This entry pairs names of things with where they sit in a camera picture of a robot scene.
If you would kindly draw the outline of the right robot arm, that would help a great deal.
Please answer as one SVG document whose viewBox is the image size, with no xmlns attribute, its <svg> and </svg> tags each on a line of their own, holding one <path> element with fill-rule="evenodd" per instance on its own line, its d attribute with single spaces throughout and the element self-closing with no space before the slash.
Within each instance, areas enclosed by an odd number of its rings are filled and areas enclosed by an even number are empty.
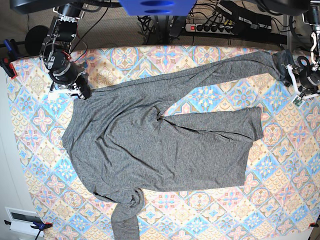
<svg viewBox="0 0 320 240">
<path fill-rule="evenodd" d="M 67 94 L 86 100 L 91 96 L 85 70 L 71 57 L 72 42 L 78 33 L 78 21 L 85 10 L 86 7 L 80 2 L 67 3 L 53 9 L 57 15 L 52 19 L 39 53 L 52 80 L 48 98 Z"/>
</svg>

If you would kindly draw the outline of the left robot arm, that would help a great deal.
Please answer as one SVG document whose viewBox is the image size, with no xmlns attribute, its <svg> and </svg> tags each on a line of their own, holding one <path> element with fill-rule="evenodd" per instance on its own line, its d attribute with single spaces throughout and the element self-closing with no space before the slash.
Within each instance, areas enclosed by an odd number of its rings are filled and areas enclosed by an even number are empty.
<svg viewBox="0 0 320 240">
<path fill-rule="evenodd" d="M 292 103 L 301 107 L 308 99 L 320 96 L 320 15 L 309 10 L 302 14 L 303 22 L 310 25 L 311 46 L 307 47 L 310 59 L 305 56 L 297 58 L 298 64 L 288 64 L 287 83 L 293 85 L 295 97 Z"/>
</svg>

